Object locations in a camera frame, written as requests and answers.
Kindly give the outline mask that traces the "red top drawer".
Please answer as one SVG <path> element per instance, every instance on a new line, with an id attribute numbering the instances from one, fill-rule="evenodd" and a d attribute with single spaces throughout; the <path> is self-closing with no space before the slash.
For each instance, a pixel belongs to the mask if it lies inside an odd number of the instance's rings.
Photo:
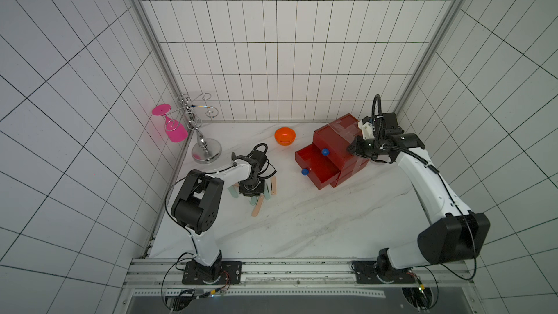
<path id="1" fill-rule="evenodd" d="M 328 155 L 325 157 L 340 171 L 345 171 L 359 167 L 363 163 L 362 158 L 352 155 L 347 150 L 353 139 L 354 137 L 350 137 L 346 140 L 330 126 L 324 126 L 315 130 L 312 142 L 319 151 L 328 150 Z"/>

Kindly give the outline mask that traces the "red drawer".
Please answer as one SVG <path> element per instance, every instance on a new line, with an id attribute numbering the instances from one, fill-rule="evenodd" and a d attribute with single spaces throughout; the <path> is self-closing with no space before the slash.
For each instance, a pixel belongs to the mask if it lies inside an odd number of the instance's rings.
<path id="1" fill-rule="evenodd" d="M 314 144 L 296 151 L 295 161 L 301 167 L 302 175 L 308 177 L 318 190 L 339 178 L 340 170 Z"/>
<path id="2" fill-rule="evenodd" d="M 315 130 L 312 142 L 319 151 L 328 150 L 328 155 L 325 157 L 340 171 L 345 171 L 359 167 L 363 163 L 362 158 L 352 155 L 347 150 L 353 139 L 354 137 L 350 137 L 346 140 L 330 126 L 324 126 Z"/>

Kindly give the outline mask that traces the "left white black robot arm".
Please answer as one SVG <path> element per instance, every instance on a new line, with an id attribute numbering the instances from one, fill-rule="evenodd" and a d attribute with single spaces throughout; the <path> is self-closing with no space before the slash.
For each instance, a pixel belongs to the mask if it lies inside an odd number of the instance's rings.
<path id="1" fill-rule="evenodd" d="M 190 170 L 182 180 L 171 205 L 171 219 L 191 235 L 195 264 L 211 271 L 219 268 L 222 252 L 217 246 L 212 226 L 217 220 L 222 194 L 232 188 L 234 196 L 245 196 L 256 205 L 269 193 L 266 181 L 277 170 L 267 158 L 268 147 L 256 145 L 247 155 L 231 155 L 231 163 L 203 172 Z"/>

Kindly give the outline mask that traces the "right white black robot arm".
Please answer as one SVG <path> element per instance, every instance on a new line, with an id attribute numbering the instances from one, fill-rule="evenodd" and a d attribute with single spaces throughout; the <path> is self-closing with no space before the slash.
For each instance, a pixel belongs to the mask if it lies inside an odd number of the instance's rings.
<path id="1" fill-rule="evenodd" d="M 366 117 L 358 127 L 361 133 L 347 150 L 371 161 L 388 156 L 390 163 L 397 164 L 411 181 L 430 224 L 415 241 L 381 250 L 374 265 L 376 275 L 391 281 L 414 267 L 476 260 L 491 223 L 458 197 L 421 139 L 405 133 L 394 113 Z"/>

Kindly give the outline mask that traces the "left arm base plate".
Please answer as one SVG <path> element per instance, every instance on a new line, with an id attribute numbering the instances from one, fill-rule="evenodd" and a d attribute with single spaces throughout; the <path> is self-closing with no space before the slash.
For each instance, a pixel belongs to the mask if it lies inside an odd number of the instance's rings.
<path id="1" fill-rule="evenodd" d="M 243 263 L 240 261 L 217 261 L 206 267 L 191 260 L 183 271 L 184 285 L 237 285 L 241 282 Z"/>

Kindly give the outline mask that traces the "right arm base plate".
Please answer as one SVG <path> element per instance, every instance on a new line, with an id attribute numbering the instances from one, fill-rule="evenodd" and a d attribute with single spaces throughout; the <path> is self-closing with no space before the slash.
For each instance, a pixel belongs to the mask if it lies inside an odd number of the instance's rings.
<path id="1" fill-rule="evenodd" d="M 376 260 L 356 260 L 351 263 L 358 284 L 404 285 L 415 283 L 408 270 L 383 269 Z"/>

